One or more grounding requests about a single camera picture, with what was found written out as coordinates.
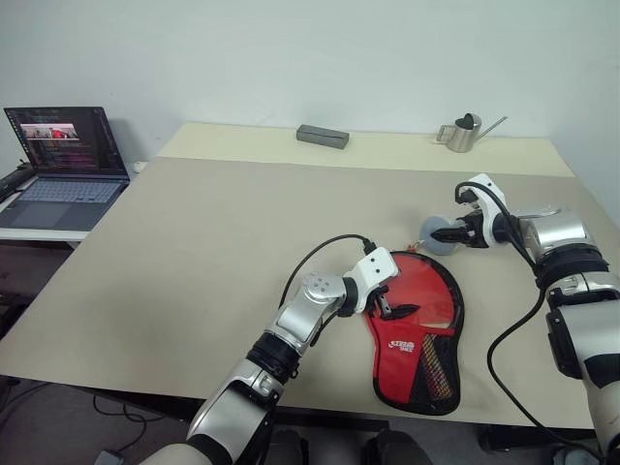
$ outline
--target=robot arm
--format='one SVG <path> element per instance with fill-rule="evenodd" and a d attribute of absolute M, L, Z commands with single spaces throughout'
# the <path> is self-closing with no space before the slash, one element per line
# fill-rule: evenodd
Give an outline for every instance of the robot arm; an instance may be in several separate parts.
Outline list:
<path fill-rule="evenodd" d="M 486 192 L 505 202 L 487 175 L 470 182 L 488 188 L 467 186 L 457 192 L 457 201 L 470 204 L 473 211 L 444 228 L 427 230 L 430 237 L 424 245 L 431 251 L 445 242 L 495 247 L 518 234 L 531 255 L 536 284 L 545 291 L 556 365 L 566 376 L 583 381 L 599 444 L 610 454 L 620 447 L 620 279 L 609 272 L 596 242 L 572 211 L 546 208 L 507 218 Z"/>
<path fill-rule="evenodd" d="M 143 464 L 220 465 L 256 457 L 268 438 L 270 414 L 284 384 L 296 376 L 299 359 L 326 318 L 361 312 L 369 294 L 397 274 L 389 251 L 379 247 L 344 276 L 306 276 L 246 358 L 201 406 L 186 443 L 167 446 Z"/>

